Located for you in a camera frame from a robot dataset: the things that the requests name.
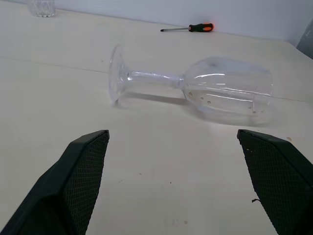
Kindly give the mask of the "orange and black screwdriver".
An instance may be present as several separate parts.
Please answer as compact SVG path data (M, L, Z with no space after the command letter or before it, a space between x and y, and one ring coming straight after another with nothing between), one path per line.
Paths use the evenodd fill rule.
M213 23L190 24L188 27L161 29L160 32L183 31L189 32L212 32L214 30Z

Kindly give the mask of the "clear wine glass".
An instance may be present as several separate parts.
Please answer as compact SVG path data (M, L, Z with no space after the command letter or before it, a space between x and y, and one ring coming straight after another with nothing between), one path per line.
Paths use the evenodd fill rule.
M134 85L164 85L182 91L197 112L218 122L259 124L265 122L273 78L267 69L248 62L208 57L194 63L182 75L135 71L123 60L116 45L109 67L109 94L116 102Z

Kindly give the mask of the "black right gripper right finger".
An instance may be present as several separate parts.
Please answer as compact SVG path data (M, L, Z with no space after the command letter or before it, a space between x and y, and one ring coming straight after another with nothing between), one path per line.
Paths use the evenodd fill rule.
M290 142L240 129L258 201L278 235L313 235L313 164Z

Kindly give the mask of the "clear glass tumbler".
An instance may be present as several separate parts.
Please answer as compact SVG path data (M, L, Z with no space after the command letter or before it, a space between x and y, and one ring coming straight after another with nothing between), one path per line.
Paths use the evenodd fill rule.
M55 0L27 0L30 13L36 17L55 16Z

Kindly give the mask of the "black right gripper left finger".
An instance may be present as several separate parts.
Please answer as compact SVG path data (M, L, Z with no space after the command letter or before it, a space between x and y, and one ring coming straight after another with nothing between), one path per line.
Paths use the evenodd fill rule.
M108 130L72 141L35 183L0 235L86 235L99 194Z

